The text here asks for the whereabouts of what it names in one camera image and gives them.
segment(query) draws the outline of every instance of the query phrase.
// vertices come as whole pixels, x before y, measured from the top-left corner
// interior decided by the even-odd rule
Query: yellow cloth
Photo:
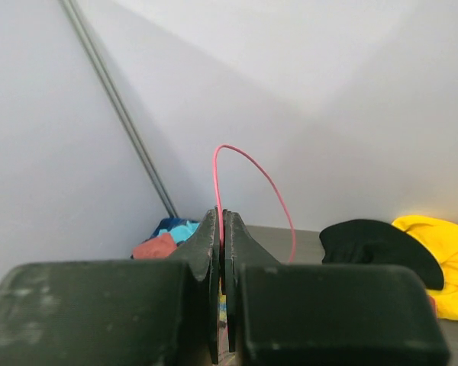
[[[428,290],[439,318],[458,320],[458,225],[425,216],[403,216],[393,226],[418,240],[443,270],[444,289]]]

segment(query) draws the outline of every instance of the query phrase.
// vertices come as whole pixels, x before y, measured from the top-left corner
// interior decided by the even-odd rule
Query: blue cloth
[[[158,236],[163,235],[164,233],[170,233],[171,237],[175,241],[176,245],[181,242],[185,242],[198,228],[198,223],[186,221],[184,224],[173,227],[172,229],[160,229],[158,231]]]
[[[166,219],[162,219],[150,239],[160,236],[160,230],[162,229],[170,231],[174,227],[185,225],[187,221],[188,220],[185,219],[179,219],[178,217],[167,217]]]

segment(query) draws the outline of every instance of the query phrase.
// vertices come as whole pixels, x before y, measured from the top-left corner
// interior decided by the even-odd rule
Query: black fabric
[[[327,263],[403,265],[414,271],[426,288],[442,290],[440,265],[415,238],[389,223],[351,220],[329,226],[319,235]]]

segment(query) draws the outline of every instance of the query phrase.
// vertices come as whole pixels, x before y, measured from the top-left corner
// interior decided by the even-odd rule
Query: metal pole
[[[169,198],[168,192],[166,191],[161,179],[154,168],[154,164],[147,153],[147,149],[144,145],[143,140],[140,138],[139,132],[137,131],[136,126],[134,125],[127,108],[125,107],[121,95],[119,94],[118,90],[115,88],[115,84],[112,81],[110,75],[108,74],[108,70],[105,67],[105,63],[100,56],[100,52],[95,47],[95,43],[89,34],[87,27],[85,26],[85,21],[82,17],[82,13],[79,10],[78,4],[75,0],[60,0],[60,3],[63,5],[68,18],[71,21],[73,28],[75,29],[78,37],[85,48],[87,55],[92,62],[92,65],[102,82],[105,91],[107,92],[108,97],[112,105],[114,106],[119,119],[121,120],[127,135],[131,139],[131,142],[136,149],[137,155],[141,160],[146,173],[151,178],[153,185],[163,202],[166,211],[171,217],[177,217],[178,214],[176,212],[176,208],[173,205],[173,202]]]

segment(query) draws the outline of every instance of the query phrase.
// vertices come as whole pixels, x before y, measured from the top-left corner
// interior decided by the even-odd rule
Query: pink wire
[[[219,179],[217,176],[217,155],[219,151],[221,151],[223,148],[231,149],[245,156],[247,159],[249,159],[260,170],[260,172],[263,173],[263,175],[266,177],[266,179],[268,179],[269,183],[272,185],[273,190],[275,191],[276,195],[278,196],[280,204],[282,204],[283,210],[285,211],[285,215],[287,216],[287,219],[289,220],[290,230],[292,231],[292,251],[290,252],[290,257],[289,257],[289,263],[292,263],[295,258],[295,252],[297,250],[297,238],[295,235],[295,228],[293,227],[292,218],[290,217],[289,210],[287,209],[287,206],[285,204],[285,201],[283,200],[282,195],[280,194],[278,188],[275,186],[275,183],[273,183],[273,180],[270,178],[269,174],[265,171],[265,169],[261,167],[260,164],[256,162],[255,159],[253,159],[251,156],[246,154],[243,150],[238,149],[237,147],[234,147],[232,145],[227,145],[226,143],[218,146],[218,148],[215,149],[214,158],[212,159],[212,167],[213,167],[213,172],[214,172],[215,199],[217,200],[217,212],[219,216],[219,236],[221,238],[221,251],[224,250],[224,219],[222,217],[223,210],[222,210],[221,195],[219,193]]]

